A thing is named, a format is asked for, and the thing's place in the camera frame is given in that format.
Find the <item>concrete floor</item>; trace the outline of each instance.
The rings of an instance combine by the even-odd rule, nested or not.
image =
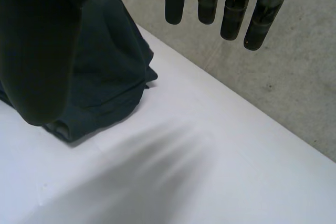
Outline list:
[[[243,38],[256,0],[235,41],[216,20],[203,25],[197,0],[186,0],[181,23],[164,19],[164,0],[123,0],[134,20],[157,38],[336,161],[336,0],[286,0],[262,48]]]

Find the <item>folded cloth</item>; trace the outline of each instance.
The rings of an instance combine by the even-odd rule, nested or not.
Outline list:
[[[139,104],[153,52],[121,0],[88,0],[73,66],[70,99],[56,122],[43,125],[73,142],[126,118]],[[0,84],[0,100],[11,105]]]

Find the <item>fabric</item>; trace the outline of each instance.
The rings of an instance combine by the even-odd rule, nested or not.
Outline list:
[[[88,0],[82,10],[70,100],[64,114],[43,127],[73,142],[126,118],[139,104],[146,83],[157,78],[149,67],[152,57],[121,0]],[[11,105],[1,86],[0,99]]]
[[[0,80],[32,125],[65,110],[86,1],[0,0]]]

